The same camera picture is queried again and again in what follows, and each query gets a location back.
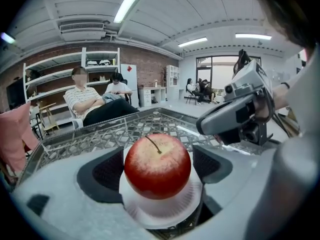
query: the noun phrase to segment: red apple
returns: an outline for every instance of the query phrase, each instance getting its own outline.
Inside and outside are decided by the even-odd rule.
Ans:
[[[149,199],[167,199],[188,182],[191,160],[185,146],[166,134],[152,134],[136,141],[124,162],[124,173],[132,188]]]

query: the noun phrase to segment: black strap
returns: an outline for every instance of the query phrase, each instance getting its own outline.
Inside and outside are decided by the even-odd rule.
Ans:
[[[290,89],[290,85],[287,82],[282,82],[282,85],[285,85],[288,89]]]

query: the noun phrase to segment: robotic arm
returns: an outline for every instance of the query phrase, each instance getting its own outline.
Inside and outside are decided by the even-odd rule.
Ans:
[[[247,140],[262,146],[272,137],[267,136],[266,126],[275,112],[272,83],[255,60],[240,52],[234,66],[237,74],[224,88],[224,102],[199,117],[196,126],[200,134],[219,135],[226,145]],[[267,118],[255,116],[258,99],[266,100]]]

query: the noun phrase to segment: apple stem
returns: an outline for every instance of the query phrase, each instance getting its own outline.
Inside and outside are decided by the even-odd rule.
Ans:
[[[152,144],[156,147],[156,149],[158,150],[158,153],[159,154],[161,154],[162,152],[160,151],[160,149],[158,148],[158,146],[156,145],[156,143],[152,140],[152,139],[150,139],[148,136],[145,136],[149,141],[151,141],[152,142]]]

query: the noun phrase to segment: pink cushion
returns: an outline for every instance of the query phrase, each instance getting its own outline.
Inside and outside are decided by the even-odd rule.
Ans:
[[[34,150],[39,141],[30,127],[30,102],[0,114],[0,156],[14,172],[26,165],[24,143]]]

